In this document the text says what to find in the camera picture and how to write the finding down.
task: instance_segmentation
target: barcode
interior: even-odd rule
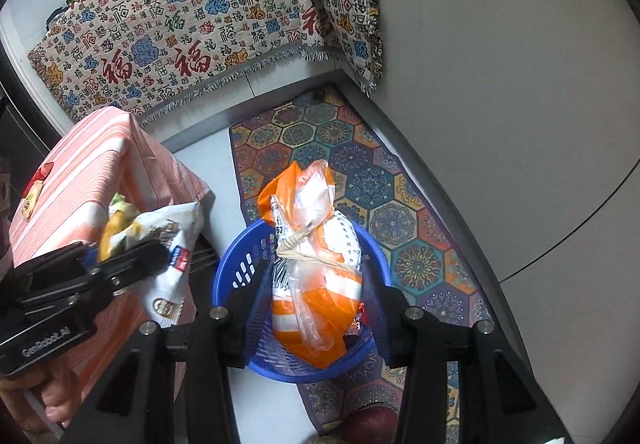
[[[280,239],[284,232],[284,225],[282,217],[280,216],[280,210],[278,209],[277,198],[275,195],[271,195],[271,214],[273,215],[273,223],[276,230],[276,237]]]
[[[287,261],[279,258],[273,264],[273,288],[289,289],[289,278],[287,278]]]

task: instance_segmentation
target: blanket fringe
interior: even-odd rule
[[[366,84],[360,84],[364,93],[369,95],[376,90],[382,77],[382,34],[380,34],[380,0],[369,0],[369,43],[371,45],[370,70],[373,78]]]
[[[268,65],[275,63],[276,61],[280,61],[295,55],[302,55],[305,60],[313,62],[344,60],[344,55],[342,55],[341,52],[337,52],[334,50],[313,50],[306,48],[301,44],[296,44],[286,50],[272,53],[267,56],[262,56],[257,60],[252,60],[238,70],[235,70],[233,72],[225,72],[223,76],[220,76],[215,81],[206,83],[204,86],[201,86],[199,88],[192,88],[178,98],[175,98],[174,100],[171,100],[165,104],[161,104],[157,110],[153,111],[148,116],[145,116],[141,119],[139,118],[138,120],[140,122],[140,125],[146,126],[147,124],[158,120],[165,114],[168,114],[172,110],[175,110],[176,108],[183,106],[184,104],[196,100],[200,96],[209,94],[210,92],[217,90],[218,88],[223,87],[224,85],[227,85],[238,78],[242,78],[247,74],[251,74],[252,72],[261,70]]]

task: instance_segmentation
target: orange plastic bag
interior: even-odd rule
[[[276,229],[271,317],[284,347],[318,368],[344,355],[343,336],[360,302],[360,246],[351,223],[334,210],[335,185],[325,160],[301,170],[293,162],[258,196],[260,216]]]

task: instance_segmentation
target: metal screw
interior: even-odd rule
[[[424,316],[424,310],[422,310],[420,307],[409,307],[404,311],[404,315],[409,319],[416,321],[417,319],[420,319],[422,316]]]
[[[220,320],[226,318],[228,315],[229,311],[224,307],[213,307],[213,309],[209,311],[209,317],[211,319]]]
[[[487,335],[494,331],[495,325],[487,319],[482,319],[476,324],[476,328],[482,332],[482,334]]]
[[[157,329],[158,325],[153,321],[145,321],[144,323],[142,323],[142,325],[140,325],[139,328],[140,333],[144,334],[145,336],[153,334]]]

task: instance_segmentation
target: rope handle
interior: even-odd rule
[[[280,216],[284,220],[286,216],[282,211],[281,204],[276,201],[276,207],[280,212]],[[352,265],[345,264],[344,262],[336,262],[335,260],[331,260],[329,258],[325,258],[323,256],[314,255],[311,256],[309,254],[303,254],[302,252],[298,252],[295,250],[296,246],[302,242],[306,237],[308,237],[314,227],[311,222],[309,222],[306,226],[299,228],[296,230],[291,236],[284,238],[282,241],[278,240],[278,248],[276,249],[276,254],[280,258],[288,258],[290,260],[300,260],[301,262],[312,262],[315,264],[323,264],[329,267],[337,267],[348,272],[352,272],[353,274],[357,274],[358,270]]]

